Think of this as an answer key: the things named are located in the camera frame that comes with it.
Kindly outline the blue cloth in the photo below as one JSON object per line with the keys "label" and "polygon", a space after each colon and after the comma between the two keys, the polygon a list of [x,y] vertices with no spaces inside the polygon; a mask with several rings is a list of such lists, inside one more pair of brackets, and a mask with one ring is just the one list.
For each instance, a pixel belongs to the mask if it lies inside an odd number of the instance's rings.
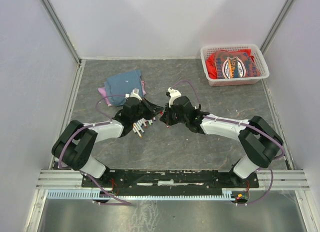
{"label": "blue cloth", "polygon": [[104,96],[109,106],[122,106],[125,98],[121,95],[130,94],[133,89],[138,89],[138,94],[143,97],[146,94],[144,81],[140,70],[132,70],[110,76],[104,82]]}

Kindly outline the pink cloth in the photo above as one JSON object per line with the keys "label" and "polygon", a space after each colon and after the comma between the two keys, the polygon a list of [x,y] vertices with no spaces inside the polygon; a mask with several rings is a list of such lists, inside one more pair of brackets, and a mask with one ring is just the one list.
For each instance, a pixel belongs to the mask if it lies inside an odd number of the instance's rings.
{"label": "pink cloth", "polygon": [[111,82],[111,84],[106,82],[104,87],[100,87],[97,90],[108,106],[122,106],[126,100],[125,94],[130,94],[134,88],[139,89],[141,97],[146,95],[145,82],[143,80],[139,82],[124,80],[123,82]]}

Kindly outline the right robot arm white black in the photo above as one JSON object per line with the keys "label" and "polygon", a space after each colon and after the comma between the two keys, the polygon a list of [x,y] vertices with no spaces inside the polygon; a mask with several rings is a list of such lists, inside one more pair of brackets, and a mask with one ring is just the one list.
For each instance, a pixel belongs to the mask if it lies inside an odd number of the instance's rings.
{"label": "right robot arm white black", "polygon": [[202,112],[193,106],[188,97],[176,90],[166,93],[169,102],[165,106],[161,121],[167,126],[184,124],[191,132],[218,135],[239,141],[245,156],[231,169],[229,182],[241,187],[253,172],[268,168],[273,160],[284,156],[284,142],[273,128],[259,116],[249,120],[235,120]]}

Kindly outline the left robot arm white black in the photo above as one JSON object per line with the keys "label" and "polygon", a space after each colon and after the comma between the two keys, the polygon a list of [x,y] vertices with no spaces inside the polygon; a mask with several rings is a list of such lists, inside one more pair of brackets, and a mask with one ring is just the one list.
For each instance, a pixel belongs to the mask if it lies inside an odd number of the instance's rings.
{"label": "left robot arm white black", "polygon": [[59,169],[72,169],[89,174],[99,187],[110,182],[109,168],[93,158],[96,143],[128,135],[141,119],[152,120],[164,107],[145,98],[129,97],[114,117],[108,121],[83,124],[72,120],[52,147],[52,155],[58,159]]}

